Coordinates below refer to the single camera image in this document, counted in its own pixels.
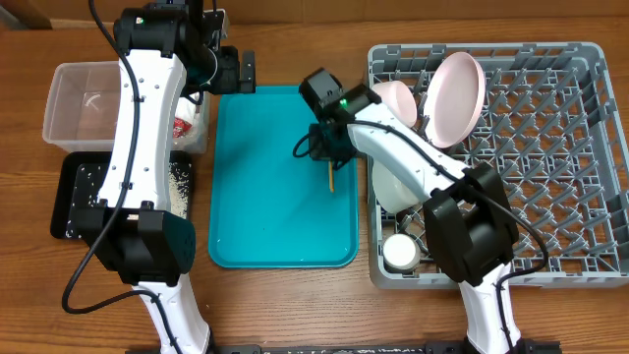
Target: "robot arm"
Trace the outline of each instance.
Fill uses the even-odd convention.
[[[479,201],[463,215],[458,203],[466,200],[466,185],[474,185],[488,197],[508,207],[497,173],[488,165],[471,169],[452,159],[403,125],[364,86],[344,91],[338,81],[323,70],[307,77],[300,93],[313,110],[319,124],[311,132],[316,138],[318,159],[335,159],[349,144],[383,164],[424,204],[426,234],[430,253],[437,265],[459,283],[468,317],[466,342],[470,353],[504,354],[509,346],[499,316],[494,284],[510,271],[512,244],[517,240],[513,220],[505,219]],[[459,181],[438,173],[411,145],[378,127],[388,126],[406,136],[432,160]],[[511,313],[508,289],[500,292],[511,342],[520,339]]]
[[[170,213],[168,172],[175,110],[181,96],[255,91],[253,52],[220,47],[226,14],[202,12],[200,0],[157,0],[126,9],[114,26],[116,42],[138,80],[140,126],[131,188],[116,224],[96,251],[108,270],[135,290],[158,295],[178,347],[186,354],[212,352],[209,325],[202,319],[188,272],[196,251],[193,224]],[[77,230],[90,245],[118,202],[132,143],[134,94],[120,63],[121,98],[114,148],[98,206],[78,210]],[[161,341],[162,354],[176,353],[157,306],[141,295]]]

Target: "teal tray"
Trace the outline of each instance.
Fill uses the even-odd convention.
[[[219,266],[340,267],[356,257],[356,161],[335,172],[331,193],[327,163],[292,155],[315,121],[297,87],[221,98],[208,242]]]

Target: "black tray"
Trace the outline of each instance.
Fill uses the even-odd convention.
[[[79,239],[74,232],[73,210],[75,207],[93,207],[98,190],[102,186],[105,172],[109,168],[111,152],[109,151],[79,151],[66,156],[61,166],[57,197],[52,210],[50,234],[58,239]],[[190,215],[191,201],[194,188],[194,170],[192,159],[183,151],[171,151],[170,169],[178,178],[184,181],[183,188],[187,191],[188,212]]]

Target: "clear plastic container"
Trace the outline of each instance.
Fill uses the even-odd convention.
[[[73,151],[111,151],[120,104],[117,61],[66,63],[57,67],[43,120],[43,139]],[[209,95],[198,107],[186,136],[173,139],[173,149],[204,153],[207,149]]]

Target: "wooden skewer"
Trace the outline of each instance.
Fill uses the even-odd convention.
[[[334,193],[334,169],[332,168],[332,161],[327,163],[327,177],[330,181],[330,192]]]

